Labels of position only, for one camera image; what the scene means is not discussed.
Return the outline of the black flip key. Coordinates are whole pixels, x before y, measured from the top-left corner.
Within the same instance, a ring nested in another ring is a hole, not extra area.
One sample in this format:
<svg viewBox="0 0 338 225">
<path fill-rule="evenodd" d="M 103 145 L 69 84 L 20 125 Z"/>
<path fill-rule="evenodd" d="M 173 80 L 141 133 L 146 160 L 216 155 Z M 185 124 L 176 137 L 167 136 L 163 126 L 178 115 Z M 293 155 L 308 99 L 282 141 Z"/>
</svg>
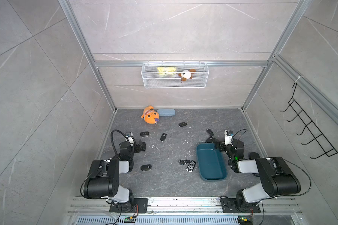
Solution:
<svg viewBox="0 0 338 225">
<path fill-rule="evenodd" d="M 140 136 L 141 136 L 141 137 L 149 136 L 149 132 L 148 132 L 148 131 L 141 132 L 141 133 L 140 133 Z"/>
</svg>

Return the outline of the black VW key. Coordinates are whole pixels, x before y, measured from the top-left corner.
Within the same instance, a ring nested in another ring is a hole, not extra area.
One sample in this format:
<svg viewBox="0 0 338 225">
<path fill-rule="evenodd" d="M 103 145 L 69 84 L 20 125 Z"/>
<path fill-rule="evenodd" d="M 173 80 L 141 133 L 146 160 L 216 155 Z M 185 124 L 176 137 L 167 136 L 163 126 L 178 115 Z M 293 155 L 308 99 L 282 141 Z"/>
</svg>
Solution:
<svg viewBox="0 0 338 225">
<path fill-rule="evenodd" d="M 160 141 L 164 142 L 166 140 L 167 134 L 163 133 L 160 137 Z"/>
</svg>

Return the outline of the teal storage box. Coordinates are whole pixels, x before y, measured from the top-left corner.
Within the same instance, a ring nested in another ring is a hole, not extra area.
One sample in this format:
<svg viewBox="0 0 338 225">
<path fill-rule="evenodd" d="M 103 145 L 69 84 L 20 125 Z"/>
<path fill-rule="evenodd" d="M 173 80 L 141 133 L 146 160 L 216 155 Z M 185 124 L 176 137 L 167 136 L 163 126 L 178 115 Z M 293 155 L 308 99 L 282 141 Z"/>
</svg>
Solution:
<svg viewBox="0 0 338 225">
<path fill-rule="evenodd" d="M 200 177 L 206 182 L 225 180 L 227 177 L 226 165 L 222 153 L 214 143 L 200 143 L 196 148 Z"/>
</svg>

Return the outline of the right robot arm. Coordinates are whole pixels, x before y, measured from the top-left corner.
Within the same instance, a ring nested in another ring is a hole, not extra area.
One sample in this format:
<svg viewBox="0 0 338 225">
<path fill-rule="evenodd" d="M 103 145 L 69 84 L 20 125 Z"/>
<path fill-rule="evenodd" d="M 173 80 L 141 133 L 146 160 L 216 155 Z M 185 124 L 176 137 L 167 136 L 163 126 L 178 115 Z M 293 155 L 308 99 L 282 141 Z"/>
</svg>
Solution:
<svg viewBox="0 0 338 225">
<path fill-rule="evenodd" d="M 236 193 L 234 198 L 221 196 L 219 201 L 225 213 L 259 213 L 259 202 L 279 196 L 302 196 L 301 184 L 288 166 L 290 161 L 282 157 L 262 158 L 251 152 L 244 158 L 244 143 L 241 140 L 226 138 L 224 142 L 209 137 L 197 147 L 200 176 L 204 181 L 222 181 L 227 176 L 222 153 L 226 153 L 228 166 L 235 173 L 252 174 L 260 182 Z"/>
</svg>

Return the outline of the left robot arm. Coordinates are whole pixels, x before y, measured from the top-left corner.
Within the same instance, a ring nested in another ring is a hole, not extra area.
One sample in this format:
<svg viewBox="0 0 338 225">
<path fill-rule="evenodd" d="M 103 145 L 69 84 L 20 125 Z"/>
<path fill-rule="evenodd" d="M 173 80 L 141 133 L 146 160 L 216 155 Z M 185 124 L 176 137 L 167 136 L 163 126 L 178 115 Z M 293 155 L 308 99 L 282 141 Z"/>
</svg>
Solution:
<svg viewBox="0 0 338 225">
<path fill-rule="evenodd" d="M 124 207 L 134 206 L 133 192 L 119 184 L 119 175 L 129 173 L 134 167 L 134 154 L 146 150 L 146 143 L 137 144 L 125 141 L 119 144 L 120 154 L 107 160 L 94 160 L 87 178 L 80 188 L 82 197 L 86 199 L 105 199 L 122 204 Z"/>
</svg>

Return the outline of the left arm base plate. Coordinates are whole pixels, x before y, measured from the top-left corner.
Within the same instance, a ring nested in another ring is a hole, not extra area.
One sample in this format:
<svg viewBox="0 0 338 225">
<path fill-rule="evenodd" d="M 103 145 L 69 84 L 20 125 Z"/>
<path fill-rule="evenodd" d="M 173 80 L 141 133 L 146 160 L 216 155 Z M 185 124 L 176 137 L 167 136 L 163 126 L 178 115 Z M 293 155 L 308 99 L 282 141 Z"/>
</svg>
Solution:
<svg viewBox="0 0 338 225">
<path fill-rule="evenodd" d="M 115 213 L 146 213 L 148 208 L 148 198 L 134 198 L 127 203 L 111 203 L 110 212 Z"/>
</svg>

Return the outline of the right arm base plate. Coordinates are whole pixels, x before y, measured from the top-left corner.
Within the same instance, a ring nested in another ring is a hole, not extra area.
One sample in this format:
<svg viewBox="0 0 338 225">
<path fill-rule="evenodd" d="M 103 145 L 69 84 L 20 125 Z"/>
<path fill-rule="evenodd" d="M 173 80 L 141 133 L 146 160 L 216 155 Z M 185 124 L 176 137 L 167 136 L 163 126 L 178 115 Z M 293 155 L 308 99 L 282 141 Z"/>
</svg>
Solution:
<svg viewBox="0 0 338 225">
<path fill-rule="evenodd" d="M 258 203 L 247 203 L 244 200 L 221 196 L 219 198 L 223 213 L 260 213 Z"/>
</svg>

